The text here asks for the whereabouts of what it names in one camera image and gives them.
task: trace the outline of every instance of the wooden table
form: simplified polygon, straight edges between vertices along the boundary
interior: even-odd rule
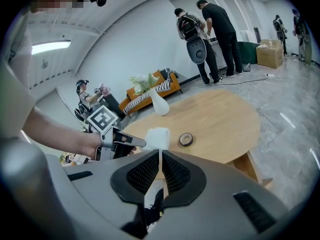
[[[255,108],[227,90],[208,90],[170,105],[166,116],[153,113],[127,126],[127,134],[145,138],[148,129],[170,129],[170,151],[191,154],[228,164],[266,185],[250,154],[258,142],[260,119]],[[193,144],[179,143],[183,133],[193,135]]]

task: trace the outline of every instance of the pink object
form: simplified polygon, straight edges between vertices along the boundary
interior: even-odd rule
[[[110,93],[110,90],[111,90],[110,87],[104,86],[103,83],[100,84],[99,89],[101,90],[102,95],[103,95],[104,97],[107,97],[108,95],[111,94],[111,93]]]

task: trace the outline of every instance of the sofa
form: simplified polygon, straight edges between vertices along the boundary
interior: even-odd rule
[[[159,70],[157,70],[156,72],[154,72],[152,75],[154,75],[156,78],[159,78],[158,81],[155,83],[154,86],[157,86],[159,84],[161,84],[162,82],[165,81],[165,78],[164,76],[161,74],[161,72]],[[178,82],[178,79],[175,75],[174,72],[171,72],[170,73],[170,77],[172,79],[172,82],[170,83],[170,88],[171,90],[167,90],[167,91],[162,91],[162,92],[158,92],[158,94],[161,96],[161,97],[165,97],[169,94],[172,94],[176,91],[180,91],[182,94],[182,90],[181,90],[181,87],[180,87],[180,84]],[[138,96],[135,94],[135,89],[132,87],[131,89],[129,90],[126,90],[126,98],[124,101],[122,101],[120,104],[119,104],[119,109],[123,112],[125,107],[131,102],[133,101],[135,98],[137,98]],[[134,113],[134,112],[137,112],[139,111],[140,109],[148,106],[149,104],[152,103],[152,100],[150,97],[146,98],[145,100],[143,100],[141,103],[139,103],[137,106],[135,106],[133,109],[131,109],[129,112],[128,112],[128,115]]]

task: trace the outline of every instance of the striped blanket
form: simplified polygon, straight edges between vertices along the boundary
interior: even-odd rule
[[[160,93],[160,92],[166,92],[166,91],[169,91],[171,90],[171,87],[170,87],[170,83],[172,82],[172,79],[171,79],[171,76],[170,74],[174,72],[172,70],[170,70],[167,74],[168,74],[168,77],[167,79],[158,84],[156,87],[155,87],[155,90],[157,93]],[[124,108],[123,112],[125,115],[128,114],[128,112],[130,110],[132,110],[135,106],[137,106],[138,104],[140,104],[142,101],[144,101],[146,98],[149,97],[149,94],[147,92],[141,94],[139,97],[135,98],[134,100],[132,100],[128,105],[126,105],[126,107]]]

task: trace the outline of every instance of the gray marble floor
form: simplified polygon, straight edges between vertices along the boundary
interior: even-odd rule
[[[265,74],[274,77],[226,85],[263,79]],[[320,160],[320,68],[307,68],[297,59],[285,57],[277,70],[251,65],[251,72],[225,78],[222,84],[205,86],[199,78],[183,85],[183,94],[177,92],[166,100],[172,104],[208,89],[226,89],[251,103],[261,121],[259,141],[251,151],[254,160],[265,178],[274,179],[271,191],[289,209],[304,201],[320,172],[315,159]],[[150,106],[131,122],[153,112]],[[241,114],[235,112],[234,116],[241,120]]]

